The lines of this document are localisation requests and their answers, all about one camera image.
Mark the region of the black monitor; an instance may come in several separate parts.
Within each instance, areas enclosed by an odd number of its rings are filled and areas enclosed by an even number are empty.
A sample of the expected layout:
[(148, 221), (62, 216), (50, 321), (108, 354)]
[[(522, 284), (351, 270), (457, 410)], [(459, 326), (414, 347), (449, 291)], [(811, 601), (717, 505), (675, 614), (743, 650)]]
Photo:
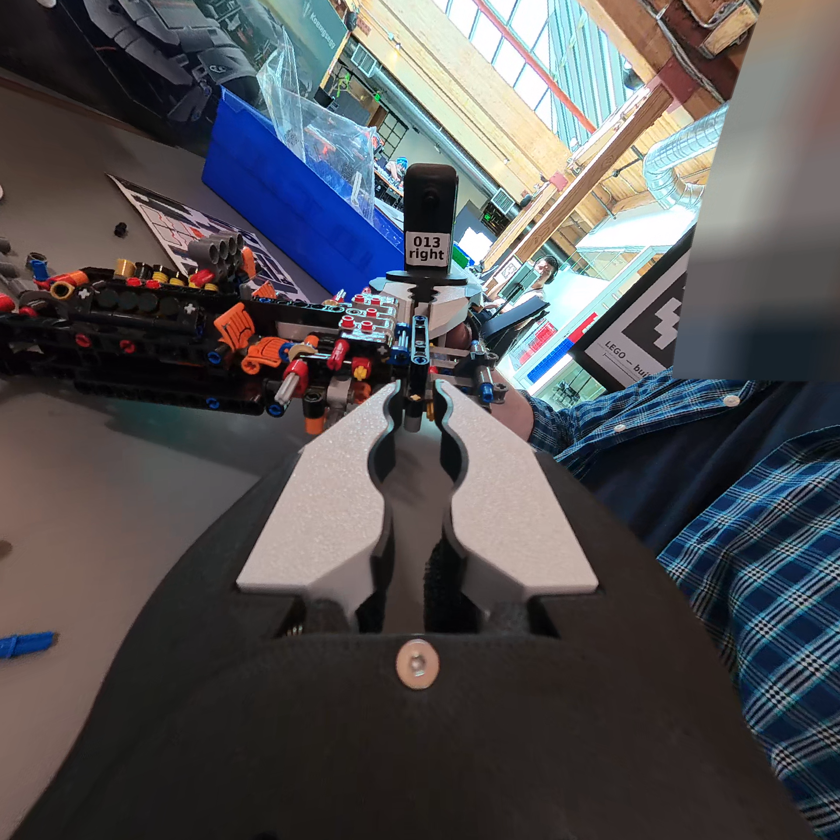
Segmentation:
[(548, 301), (533, 297), (487, 321), (482, 327), (481, 336), (488, 351), (503, 355), (506, 350), (502, 350), (501, 345), (511, 339), (523, 325), (538, 319), (549, 306)]

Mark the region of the clear plastic bag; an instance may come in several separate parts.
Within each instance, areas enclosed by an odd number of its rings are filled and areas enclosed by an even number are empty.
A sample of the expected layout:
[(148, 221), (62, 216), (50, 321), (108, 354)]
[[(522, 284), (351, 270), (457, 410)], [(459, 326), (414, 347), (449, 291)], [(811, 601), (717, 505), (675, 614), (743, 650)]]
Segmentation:
[(257, 73), (277, 138), (346, 203), (375, 219), (373, 132), (300, 94), (296, 54), (284, 28)]

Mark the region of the dark lego set box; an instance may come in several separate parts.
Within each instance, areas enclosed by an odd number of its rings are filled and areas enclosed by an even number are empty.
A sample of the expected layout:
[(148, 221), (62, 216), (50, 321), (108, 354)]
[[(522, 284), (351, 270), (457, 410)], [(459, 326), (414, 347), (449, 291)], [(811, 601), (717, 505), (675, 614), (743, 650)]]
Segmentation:
[(313, 98), (354, 25), (347, 2), (2, 1), (2, 68), (204, 153), (224, 92), (264, 110), (258, 74), (291, 46)]

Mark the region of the black lego technic car chassis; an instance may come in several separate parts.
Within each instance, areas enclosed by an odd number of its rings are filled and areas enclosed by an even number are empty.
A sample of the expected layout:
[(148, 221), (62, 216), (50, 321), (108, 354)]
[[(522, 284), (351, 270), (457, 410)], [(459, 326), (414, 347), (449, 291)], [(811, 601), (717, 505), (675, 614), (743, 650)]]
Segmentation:
[(455, 385), (488, 412), (504, 403), (498, 357), (469, 305), (449, 332), (409, 317), (369, 287), (323, 302), (278, 298), (241, 266), (222, 283), (132, 266), (125, 276), (83, 269), (2, 296), (2, 375), (70, 383), (79, 393), (203, 410), (282, 417), (299, 401), (317, 436), (398, 383), (405, 429), (433, 421), (434, 382)]

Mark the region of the silver ventilation duct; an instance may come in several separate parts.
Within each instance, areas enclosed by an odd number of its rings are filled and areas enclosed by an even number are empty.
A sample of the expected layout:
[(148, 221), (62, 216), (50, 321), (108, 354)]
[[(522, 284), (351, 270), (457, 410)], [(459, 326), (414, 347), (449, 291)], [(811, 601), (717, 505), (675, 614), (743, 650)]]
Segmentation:
[(647, 190), (662, 208), (699, 212), (705, 186), (687, 183), (676, 168), (717, 148), (729, 104), (657, 142), (646, 153), (643, 172)]

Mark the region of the black framed sign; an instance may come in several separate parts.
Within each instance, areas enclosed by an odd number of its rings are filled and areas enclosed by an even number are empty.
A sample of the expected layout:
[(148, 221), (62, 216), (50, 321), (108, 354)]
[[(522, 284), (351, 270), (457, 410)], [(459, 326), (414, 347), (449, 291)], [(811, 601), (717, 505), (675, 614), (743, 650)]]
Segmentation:
[(696, 226), (583, 334), (571, 357), (608, 392), (670, 368)]

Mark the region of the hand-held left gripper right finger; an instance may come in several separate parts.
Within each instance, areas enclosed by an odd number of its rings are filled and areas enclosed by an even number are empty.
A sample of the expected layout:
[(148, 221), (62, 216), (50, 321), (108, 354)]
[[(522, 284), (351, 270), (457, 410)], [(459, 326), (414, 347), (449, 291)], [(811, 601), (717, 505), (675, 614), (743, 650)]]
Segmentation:
[(453, 489), (424, 575), (424, 628), (476, 631), (498, 607), (595, 593), (599, 581), (531, 447), (442, 379), (434, 411)]

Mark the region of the lego sticker sheet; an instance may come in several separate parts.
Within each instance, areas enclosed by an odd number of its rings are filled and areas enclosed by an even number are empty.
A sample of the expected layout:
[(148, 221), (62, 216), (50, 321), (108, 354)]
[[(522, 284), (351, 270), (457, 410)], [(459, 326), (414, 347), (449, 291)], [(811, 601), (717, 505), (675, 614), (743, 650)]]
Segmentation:
[(196, 272), (196, 262), (188, 254), (189, 243), (209, 235), (233, 232), (241, 235), (244, 246), (251, 249), (258, 264), (257, 277), (249, 283), (252, 288), (269, 282), (278, 298), (309, 302), (309, 298), (289, 275), (285, 265), (268, 250), (256, 234), (217, 217), (208, 216), (116, 175), (109, 175), (109, 178), (141, 215), (175, 268), (187, 275), (193, 274)]

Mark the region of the grey lego cylinder block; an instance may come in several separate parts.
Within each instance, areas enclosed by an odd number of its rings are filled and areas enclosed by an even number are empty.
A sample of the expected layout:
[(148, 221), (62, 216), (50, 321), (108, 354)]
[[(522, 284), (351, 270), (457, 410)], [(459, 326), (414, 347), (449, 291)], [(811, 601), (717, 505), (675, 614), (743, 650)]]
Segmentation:
[(243, 235), (227, 231), (196, 238), (189, 242), (187, 254), (199, 270), (236, 272), (243, 264)]

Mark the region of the blue lego pin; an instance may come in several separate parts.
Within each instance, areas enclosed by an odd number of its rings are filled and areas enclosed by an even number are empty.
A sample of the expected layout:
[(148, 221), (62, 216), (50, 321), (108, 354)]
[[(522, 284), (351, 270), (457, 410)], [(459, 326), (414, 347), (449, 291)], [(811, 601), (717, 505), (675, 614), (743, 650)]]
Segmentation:
[(58, 634), (54, 632), (23, 633), (1, 637), (1, 660), (42, 653), (52, 647)]

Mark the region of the person's plaid shirt torso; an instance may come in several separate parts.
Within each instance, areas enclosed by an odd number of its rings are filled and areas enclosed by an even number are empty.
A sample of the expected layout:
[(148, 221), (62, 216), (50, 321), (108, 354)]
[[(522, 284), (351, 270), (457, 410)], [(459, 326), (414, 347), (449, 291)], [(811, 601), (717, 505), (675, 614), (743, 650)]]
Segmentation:
[(665, 428), (556, 459), (658, 556), (774, 774), (838, 838), (838, 384), (682, 383)]

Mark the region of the person's right forearm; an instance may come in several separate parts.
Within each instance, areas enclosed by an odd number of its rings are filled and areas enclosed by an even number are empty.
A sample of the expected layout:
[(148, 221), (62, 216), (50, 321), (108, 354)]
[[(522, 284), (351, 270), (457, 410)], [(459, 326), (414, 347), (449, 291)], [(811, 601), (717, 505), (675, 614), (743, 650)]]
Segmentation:
[(492, 416), (532, 449), (560, 457), (588, 438), (613, 438), (665, 428), (681, 400), (683, 383), (668, 372), (652, 374), (623, 391), (560, 410), (510, 387)]

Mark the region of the blue plastic bin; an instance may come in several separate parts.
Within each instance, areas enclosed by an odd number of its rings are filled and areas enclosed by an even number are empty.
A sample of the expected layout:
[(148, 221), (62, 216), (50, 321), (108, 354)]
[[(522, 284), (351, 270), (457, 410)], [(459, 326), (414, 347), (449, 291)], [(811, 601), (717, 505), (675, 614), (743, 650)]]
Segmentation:
[(326, 291), (355, 294), (403, 269), (402, 235), (384, 236), (225, 88), (202, 180)]

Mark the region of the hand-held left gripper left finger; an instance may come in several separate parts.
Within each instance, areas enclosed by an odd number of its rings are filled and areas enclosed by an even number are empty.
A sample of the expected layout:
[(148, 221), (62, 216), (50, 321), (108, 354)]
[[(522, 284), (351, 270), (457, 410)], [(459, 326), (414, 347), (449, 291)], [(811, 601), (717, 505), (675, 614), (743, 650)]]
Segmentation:
[(392, 506), (398, 383), (385, 385), (306, 445), (237, 578), (249, 594), (329, 601), (380, 633), (394, 569)]

